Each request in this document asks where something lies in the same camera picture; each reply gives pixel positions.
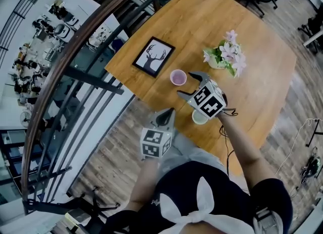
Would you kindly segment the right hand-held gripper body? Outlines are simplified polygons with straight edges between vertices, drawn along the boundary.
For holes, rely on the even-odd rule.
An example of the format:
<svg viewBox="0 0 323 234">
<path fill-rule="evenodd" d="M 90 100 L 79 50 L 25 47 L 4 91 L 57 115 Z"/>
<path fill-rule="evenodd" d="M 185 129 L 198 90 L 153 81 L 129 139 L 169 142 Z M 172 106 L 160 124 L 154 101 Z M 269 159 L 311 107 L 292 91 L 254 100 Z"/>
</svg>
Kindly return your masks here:
<svg viewBox="0 0 323 234">
<path fill-rule="evenodd" d="M 189 99 L 188 104 L 208 120 L 214 118 L 226 107 L 222 91 L 217 83 L 209 80 Z"/>
</svg>

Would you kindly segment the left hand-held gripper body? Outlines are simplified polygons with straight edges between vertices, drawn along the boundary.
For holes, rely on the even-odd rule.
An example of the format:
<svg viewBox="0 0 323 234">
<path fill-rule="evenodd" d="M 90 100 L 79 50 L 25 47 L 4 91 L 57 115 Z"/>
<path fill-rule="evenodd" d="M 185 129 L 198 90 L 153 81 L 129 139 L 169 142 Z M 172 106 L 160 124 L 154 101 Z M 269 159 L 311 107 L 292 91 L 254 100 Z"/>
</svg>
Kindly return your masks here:
<svg viewBox="0 0 323 234">
<path fill-rule="evenodd" d="M 143 128 L 140 137 L 140 151 L 143 156 L 162 158 L 171 147 L 171 143 L 171 132 Z"/>
</svg>

